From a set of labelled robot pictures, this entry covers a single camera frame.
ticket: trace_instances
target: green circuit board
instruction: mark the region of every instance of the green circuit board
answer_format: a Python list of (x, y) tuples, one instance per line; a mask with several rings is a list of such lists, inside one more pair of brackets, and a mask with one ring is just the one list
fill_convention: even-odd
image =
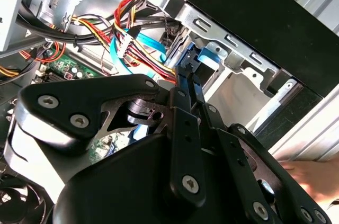
[(109, 137), (96, 139), (90, 149), (90, 162), (95, 164), (105, 158), (110, 152), (112, 140)]
[(81, 64), (78, 64), (74, 60), (67, 57), (67, 55), (63, 55), (57, 61), (47, 64), (47, 67), (48, 69), (52, 69), (55, 73), (62, 75), (67, 80), (101, 77), (101, 75), (98, 73)]

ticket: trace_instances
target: black cable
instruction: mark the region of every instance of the black cable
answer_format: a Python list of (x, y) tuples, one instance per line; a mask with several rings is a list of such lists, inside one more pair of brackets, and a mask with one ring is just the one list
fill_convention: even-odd
[[(97, 22), (97, 23), (92, 23), (94, 25), (98, 25), (98, 24), (102, 24), (104, 23), (103, 22), (103, 17), (101, 16), (98, 16), (98, 15), (95, 15), (95, 14), (84, 14), (84, 15), (81, 15), (79, 17), (87, 17), (87, 16), (92, 16), (92, 17), (97, 17), (97, 21), (100, 21), (100, 22)], [(148, 23), (148, 22), (176, 22), (175, 19), (171, 18), (171, 17), (161, 17), (161, 16), (143, 16), (143, 17), (136, 17), (135, 19), (135, 22), (136, 23)], [(126, 24), (127, 23), (127, 19), (121, 21), (121, 24)]]
[[(134, 5), (137, 5), (139, 2), (141, 2), (141, 0), (134, 0), (134, 1), (131, 1), (127, 6), (126, 6), (126, 9), (124, 10), (124, 13), (123, 13), (123, 16), (134, 6)], [(141, 14), (140, 12), (143, 12), (144, 10), (141, 10), (139, 12), (136, 13), (136, 17), (138, 17), (139, 14)], [(82, 16), (88, 16), (88, 15), (91, 15), (91, 14), (84, 14), (84, 15), (81, 15), (79, 17), (82, 17)], [(114, 15), (110, 15), (109, 17), (106, 18), (107, 21), (111, 21), (114, 19)]]
[[(125, 16), (126, 13), (128, 13), (132, 7), (136, 4), (138, 4), (141, 0), (133, 0), (131, 1), (123, 10), (123, 13), (121, 14), (121, 17)], [(29, 29), (31, 32), (36, 33), (39, 36), (42, 36), (44, 38), (53, 40), (53, 41), (59, 41), (62, 43), (75, 43), (75, 38), (77, 44), (88, 44), (88, 45), (97, 45), (99, 44), (99, 41), (95, 37), (94, 34), (87, 34), (87, 35), (75, 35), (69, 34), (69, 33), (63, 33), (58, 30), (49, 28), (48, 26), (44, 25), (40, 20), (38, 20), (33, 13), (29, 11), (29, 9), (25, 6), (21, 6), (20, 15), (17, 17), (17, 23), (26, 28)], [(168, 25), (177, 25), (178, 23), (176, 21), (168, 22)], [(142, 30), (145, 29), (153, 29), (153, 28), (163, 28), (165, 26), (165, 22), (162, 23), (149, 23), (141, 26)], [(102, 30), (104, 34), (111, 34), (117, 35), (116, 30), (114, 26), (106, 28)]]
[(39, 64), (39, 63), (38, 62), (31, 62), (19, 73), (19, 75), (15, 76), (15, 77), (11, 77), (7, 80), (0, 81), (0, 86), (5, 85), (5, 84), (9, 84), (9, 83), (11, 83), (15, 80), (18, 80), (19, 78), (22, 78), (23, 76), (25, 76), (26, 74), (28, 74), (29, 72), (31, 72), (34, 69), (35, 64)]
[[(139, 1), (140, 0), (131, 1), (124, 9), (121, 16), (124, 16), (134, 5), (138, 4)], [(16, 21), (20, 26), (26, 29), (29, 29), (30, 31), (36, 33), (39, 36), (42, 36), (47, 39), (51, 39), (53, 41), (59, 41), (63, 43), (74, 43), (75, 35), (63, 33), (55, 29), (49, 28), (48, 26), (44, 25), (40, 20), (38, 20), (33, 15), (33, 13), (29, 11), (29, 9), (25, 8), (24, 6), (22, 7), (23, 7), (22, 8), (23, 13), (25, 14), (25, 16), (28, 17), (28, 19), (25, 16), (23, 16), (21, 13), (19, 13), (19, 16), (17, 17)], [(109, 27), (103, 30), (103, 32), (105, 34), (108, 34), (112, 32), (112, 29), (113, 27)], [(77, 43), (78, 44), (97, 44), (98, 40), (96, 39), (94, 34), (79, 35), (77, 36)]]

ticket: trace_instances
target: human hand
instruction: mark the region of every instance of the human hand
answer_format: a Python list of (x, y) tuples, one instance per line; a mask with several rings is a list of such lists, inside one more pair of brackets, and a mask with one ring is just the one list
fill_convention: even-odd
[(339, 199), (337, 162), (281, 162), (284, 169), (323, 209)]

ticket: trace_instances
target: finger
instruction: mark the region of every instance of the finger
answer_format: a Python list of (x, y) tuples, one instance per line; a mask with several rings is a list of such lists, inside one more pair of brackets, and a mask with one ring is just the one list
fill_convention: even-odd
[(302, 175), (300, 175), (298, 172), (296, 172), (295, 170), (286, 170), (290, 176), (292, 176), (292, 178), (294, 180), (296, 180), (297, 182), (302, 182)]
[(286, 170), (296, 169), (296, 165), (294, 162), (280, 162), (280, 165)]

